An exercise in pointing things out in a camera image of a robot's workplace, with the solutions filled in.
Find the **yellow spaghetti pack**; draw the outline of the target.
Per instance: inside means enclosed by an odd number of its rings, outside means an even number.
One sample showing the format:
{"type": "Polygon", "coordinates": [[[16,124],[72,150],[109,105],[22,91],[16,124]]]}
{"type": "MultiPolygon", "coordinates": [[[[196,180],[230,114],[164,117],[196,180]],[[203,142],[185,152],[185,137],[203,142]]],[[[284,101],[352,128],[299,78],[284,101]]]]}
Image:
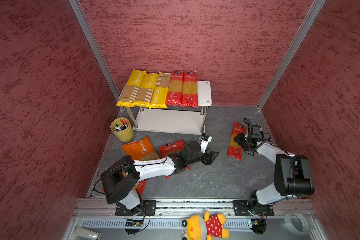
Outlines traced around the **yellow spaghetti pack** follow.
{"type": "Polygon", "coordinates": [[[120,95],[117,106],[119,107],[134,107],[135,98],[140,90],[143,78],[147,71],[132,70],[132,73],[120,95]]]}
{"type": "Polygon", "coordinates": [[[134,106],[148,108],[151,104],[153,91],[156,86],[159,74],[145,74],[138,94],[134,100],[134,106]]]}
{"type": "Polygon", "coordinates": [[[166,99],[171,73],[160,73],[154,88],[149,109],[167,109],[166,99]]]}

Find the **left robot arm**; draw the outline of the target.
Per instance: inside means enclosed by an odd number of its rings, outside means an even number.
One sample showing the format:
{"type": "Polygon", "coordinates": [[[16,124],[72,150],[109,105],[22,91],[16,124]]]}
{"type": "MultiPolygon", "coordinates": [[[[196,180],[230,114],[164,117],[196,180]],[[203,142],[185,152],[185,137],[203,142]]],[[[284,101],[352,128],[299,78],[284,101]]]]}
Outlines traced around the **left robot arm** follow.
{"type": "Polygon", "coordinates": [[[120,203],[131,212],[139,212],[144,203],[141,195],[134,189],[138,182],[159,176],[172,176],[183,172],[189,165],[201,162],[211,165],[218,152],[203,150],[198,142],[187,143],[180,152],[151,160],[133,160],[131,156],[124,156],[106,169],[93,186],[93,190],[104,194],[108,204],[120,203]]]}

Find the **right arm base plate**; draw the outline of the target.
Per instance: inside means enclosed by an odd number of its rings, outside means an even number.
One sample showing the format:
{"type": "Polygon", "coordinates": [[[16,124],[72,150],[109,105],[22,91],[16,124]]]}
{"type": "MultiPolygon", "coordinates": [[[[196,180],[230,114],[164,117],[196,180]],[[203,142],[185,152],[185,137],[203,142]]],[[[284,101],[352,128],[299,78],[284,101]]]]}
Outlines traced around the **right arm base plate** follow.
{"type": "Polygon", "coordinates": [[[233,201],[233,209],[237,217],[273,217],[275,215],[273,206],[260,205],[248,200],[233,201]]]}

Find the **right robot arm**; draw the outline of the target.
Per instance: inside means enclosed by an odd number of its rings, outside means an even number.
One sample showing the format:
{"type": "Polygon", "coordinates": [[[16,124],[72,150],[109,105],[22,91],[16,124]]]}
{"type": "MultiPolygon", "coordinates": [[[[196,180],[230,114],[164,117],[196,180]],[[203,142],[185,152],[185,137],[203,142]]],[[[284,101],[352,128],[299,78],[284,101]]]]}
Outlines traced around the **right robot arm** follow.
{"type": "Polygon", "coordinates": [[[245,123],[247,132],[234,137],[234,142],[250,155],[258,153],[275,164],[273,183],[251,193],[247,203],[249,212],[257,216],[282,200],[313,195],[315,186],[309,159],[273,145],[260,125],[253,125],[249,119],[245,123]]]}

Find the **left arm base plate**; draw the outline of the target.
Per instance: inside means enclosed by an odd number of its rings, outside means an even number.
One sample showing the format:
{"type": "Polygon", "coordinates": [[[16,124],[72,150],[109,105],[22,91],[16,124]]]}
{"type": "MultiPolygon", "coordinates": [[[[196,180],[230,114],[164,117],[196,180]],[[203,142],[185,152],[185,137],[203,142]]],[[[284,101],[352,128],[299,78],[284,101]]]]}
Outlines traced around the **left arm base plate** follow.
{"type": "Polygon", "coordinates": [[[116,204],[116,216],[154,216],[156,211],[156,200],[143,200],[139,205],[129,210],[122,203],[116,204]]]}

